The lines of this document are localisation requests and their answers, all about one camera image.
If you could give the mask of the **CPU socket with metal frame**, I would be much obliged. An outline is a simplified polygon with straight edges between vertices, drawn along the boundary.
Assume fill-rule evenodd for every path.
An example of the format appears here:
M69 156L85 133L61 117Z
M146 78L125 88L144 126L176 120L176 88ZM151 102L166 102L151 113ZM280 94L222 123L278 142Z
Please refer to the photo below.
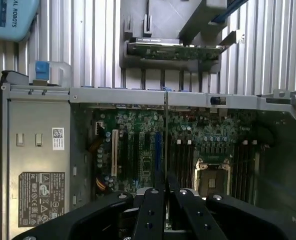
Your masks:
M203 198L212 193L230 194L231 165L229 159L206 162L199 158L195 164L193 188Z

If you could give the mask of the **white expansion slot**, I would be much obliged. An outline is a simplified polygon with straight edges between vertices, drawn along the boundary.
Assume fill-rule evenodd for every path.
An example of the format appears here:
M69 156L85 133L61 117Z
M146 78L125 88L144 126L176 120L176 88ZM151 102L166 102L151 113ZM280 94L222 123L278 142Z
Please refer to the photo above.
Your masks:
M111 175L117 176L117 162L118 162L118 139L119 133L117 129L112 130L112 162Z

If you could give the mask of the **grey power supply unit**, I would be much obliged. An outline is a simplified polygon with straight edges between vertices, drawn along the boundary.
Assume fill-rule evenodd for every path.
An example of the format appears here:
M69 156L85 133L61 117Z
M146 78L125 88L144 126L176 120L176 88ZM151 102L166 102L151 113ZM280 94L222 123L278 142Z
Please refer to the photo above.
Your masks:
M52 129L64 128L64 149L54 150ZM70 209L70 105L11 101L9 106L9 227L18 228L22 172L64 172L65 211Z

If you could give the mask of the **black expansion slot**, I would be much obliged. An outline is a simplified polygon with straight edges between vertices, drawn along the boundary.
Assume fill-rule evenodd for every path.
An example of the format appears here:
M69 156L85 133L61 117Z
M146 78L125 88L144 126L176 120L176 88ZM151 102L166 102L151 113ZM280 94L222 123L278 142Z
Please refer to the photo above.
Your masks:
M127 177L127 162L128 162L128 132L123 134L123 148L122 148L122 173L123 177Z
M133 145L133 179L138 179L138 164L139 164L139 133L134 133L134 145Z

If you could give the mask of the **graphics card green board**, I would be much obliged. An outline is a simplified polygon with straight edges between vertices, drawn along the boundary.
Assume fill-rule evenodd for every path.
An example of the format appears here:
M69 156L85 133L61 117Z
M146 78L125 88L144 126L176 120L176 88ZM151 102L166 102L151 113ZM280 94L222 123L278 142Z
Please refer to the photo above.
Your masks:
M127 42L127 54L146 60L215 61L225 46L184 45L178 39L133 37Z

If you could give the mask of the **grey parts rack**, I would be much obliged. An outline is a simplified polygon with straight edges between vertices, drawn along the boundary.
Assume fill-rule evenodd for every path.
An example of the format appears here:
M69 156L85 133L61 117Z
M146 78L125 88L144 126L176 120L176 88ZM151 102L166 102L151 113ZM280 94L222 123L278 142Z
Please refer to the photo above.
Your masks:
M237 43L237 32L223 36L228 24L210 21L226 9L225 0L121 0L120 67L215 74L222 54ZM127 54L131 38L178 39L184 45L225 46L217 60L152 60Z

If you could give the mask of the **grey metal PC case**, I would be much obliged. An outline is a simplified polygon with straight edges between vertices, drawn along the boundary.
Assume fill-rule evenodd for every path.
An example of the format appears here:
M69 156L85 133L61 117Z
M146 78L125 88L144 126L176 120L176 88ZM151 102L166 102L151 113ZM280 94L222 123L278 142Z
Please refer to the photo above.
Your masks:
M9 227L11 101L70 105L70 209L65 211L64 172L24 171L18 177L19 215L18 228L14 230ZM167 88L62 87L40 81L30 83L25 75L4 71L0 84L0 240L13 240L25 231L106 196L91 196L94 174L89 145L94 113L104 110L151 110L167 114L210 109L222 110L223 114L228 110L245 110L256 114L253 128L257 140L254 195L252 197L251 193L248 201L241 201L296 222L296 91L275 89L266 95L227 95ZM55 127L52 132L53 149L63 150L64 128ZM178 202L167 184L167 173L172 172L162 172L165 180L162 240L190 240L191 231L181 220Z

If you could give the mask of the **blue expansion slot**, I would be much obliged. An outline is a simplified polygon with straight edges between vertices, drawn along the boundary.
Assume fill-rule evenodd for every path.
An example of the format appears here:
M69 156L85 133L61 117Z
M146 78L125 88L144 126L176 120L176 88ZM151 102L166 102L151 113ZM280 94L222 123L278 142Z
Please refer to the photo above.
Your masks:
M155 170L159 171L161 166L161 134L155 134Z

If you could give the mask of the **green motherboard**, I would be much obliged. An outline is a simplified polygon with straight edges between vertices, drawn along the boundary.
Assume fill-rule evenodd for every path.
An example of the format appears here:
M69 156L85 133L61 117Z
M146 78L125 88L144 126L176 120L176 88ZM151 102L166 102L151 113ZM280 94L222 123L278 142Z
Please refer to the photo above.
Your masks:
M230 196L242 200L243 145L248 145L246 199L252 192L252 141L256 114L250 110L171 111L158 110L103 110L94 113L91 120L92 135L89 152L93 158L92 198L114 191L132 195L140 188L155 185L155 134L161 134L161 166L159 171L172 172L176 179L177 145L181 150L181 183L186 186L187 145L192 141L191 187L194 184L195 164L199 158L205 162L229 159L231 165ZM111 175L112 130L117 129L117 176ZM123 134L128 132L127 177L122 173ZM133 179L134 133L139 133L138 179Z

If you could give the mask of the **light blue Universal Robots unit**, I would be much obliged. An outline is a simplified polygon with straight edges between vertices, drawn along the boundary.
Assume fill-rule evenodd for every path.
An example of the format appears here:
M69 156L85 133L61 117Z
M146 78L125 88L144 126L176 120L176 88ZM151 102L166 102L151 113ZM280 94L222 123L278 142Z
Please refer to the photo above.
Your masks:
M0 40L23 40L35 18L40 0L0 0Z

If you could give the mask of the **clear clamp with blue block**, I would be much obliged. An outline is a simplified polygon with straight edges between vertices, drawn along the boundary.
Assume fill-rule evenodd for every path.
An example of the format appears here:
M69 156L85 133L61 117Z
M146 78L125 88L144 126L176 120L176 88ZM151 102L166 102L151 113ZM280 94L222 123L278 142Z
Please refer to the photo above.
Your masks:
M29 64L29 82L47 81L69 88L72 86L72 67L63 61L33 61Z

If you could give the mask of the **blue strip bar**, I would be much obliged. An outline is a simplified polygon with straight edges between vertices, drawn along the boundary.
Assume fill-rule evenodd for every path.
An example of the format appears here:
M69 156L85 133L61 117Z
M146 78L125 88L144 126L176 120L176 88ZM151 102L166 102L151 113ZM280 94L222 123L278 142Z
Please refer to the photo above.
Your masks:
M225 0L227 3L226 9L217 14L210 22L214 24L223 24L228 19L228 17L233 14L241 5L243 5L247 0Z

